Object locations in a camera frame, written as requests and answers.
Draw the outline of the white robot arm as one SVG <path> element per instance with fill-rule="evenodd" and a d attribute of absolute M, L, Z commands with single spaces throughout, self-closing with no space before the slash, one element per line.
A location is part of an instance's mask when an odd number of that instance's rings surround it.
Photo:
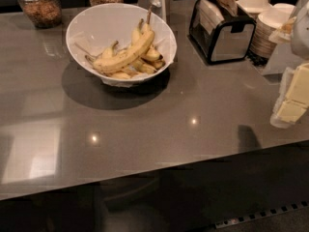
<path fill-rule="evenodd" d="M 270 123 L 280 129 L 294 125 L 309 108 L 309 2 L 290 19 L 292 53 L 303 62 L 282 75 L 279 97 L 272 109 Z"/>

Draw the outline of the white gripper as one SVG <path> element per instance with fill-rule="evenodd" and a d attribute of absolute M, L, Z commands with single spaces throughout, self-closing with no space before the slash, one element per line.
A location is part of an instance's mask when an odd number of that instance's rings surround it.
<path fill-rule="evenodd" d="M 284 101 L 285 95 L 290 101 Z M 287 67 L 283 72 L 270 123 L 276 128 L 287 129 L 306 112 L 305 104 L 309 104 L 309 63 L 303 63 L 295 71 Z"/>

